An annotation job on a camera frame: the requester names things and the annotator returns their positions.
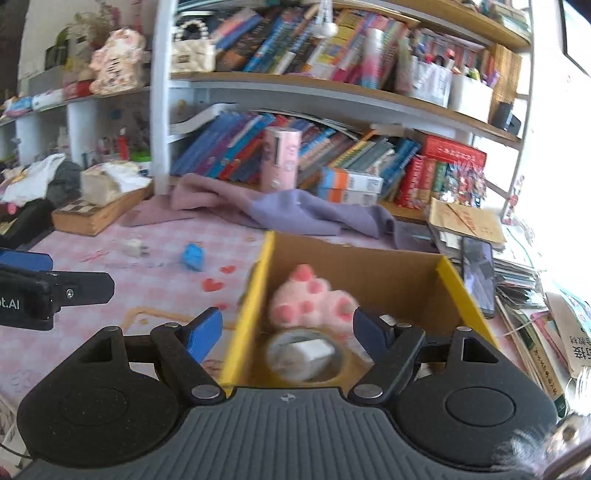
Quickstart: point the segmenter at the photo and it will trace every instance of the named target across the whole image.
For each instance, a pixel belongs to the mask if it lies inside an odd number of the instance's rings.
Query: white logo
[[[282,395],[279,398],[282,399],[285,403],[289,403],[294,401],[296,399],[296,396],[292,395],[291,393],[286,393],[285,395]]]
[[[1,297],[0,301],[1,301],[0,305],[2,306],[3,309],[15,309],[15,310],[21,309],[20,300],[14,301],[14,299],[11,299],[10,301],[8,301],[4,297]]]

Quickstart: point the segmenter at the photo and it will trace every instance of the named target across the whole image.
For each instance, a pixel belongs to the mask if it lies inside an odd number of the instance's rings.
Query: white pen holder
[[[411,56],[400,61],[395,90],[401,95],[447,107],[452,77],[451,70]]]
[[[488,123],[492,88],[464,75],[454,75],[448,108]]]

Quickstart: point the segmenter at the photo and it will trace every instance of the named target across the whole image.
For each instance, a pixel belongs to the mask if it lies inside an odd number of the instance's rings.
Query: pink plush toy
[[[281,328],[326,327],[338,335],[353,334],[353,312],[357,301],[342,290],[330,290],[324,278],[303,264],[279,287],[269,306],[269,319]]]

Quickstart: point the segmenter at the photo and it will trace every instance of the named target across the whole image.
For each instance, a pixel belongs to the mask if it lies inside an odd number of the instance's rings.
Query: cable
[[[22,453],[17,453],[14,450],[8,448],[7,446],[3,445],[2,443],[0,443],[0,447],[2,447],[4,450],[6,450],[7,452],[16,455],[17,457],[22,457],[22,458],[26,458],[28,460],[33,460],[33,457],[29,457],[28,455],[23,455]]]

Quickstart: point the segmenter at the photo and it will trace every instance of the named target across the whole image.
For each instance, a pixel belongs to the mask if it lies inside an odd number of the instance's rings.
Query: pink cylinder
[[[261,163],[263,193],[290,190],[296,187],[301,132],[295,128],[265,128]]]

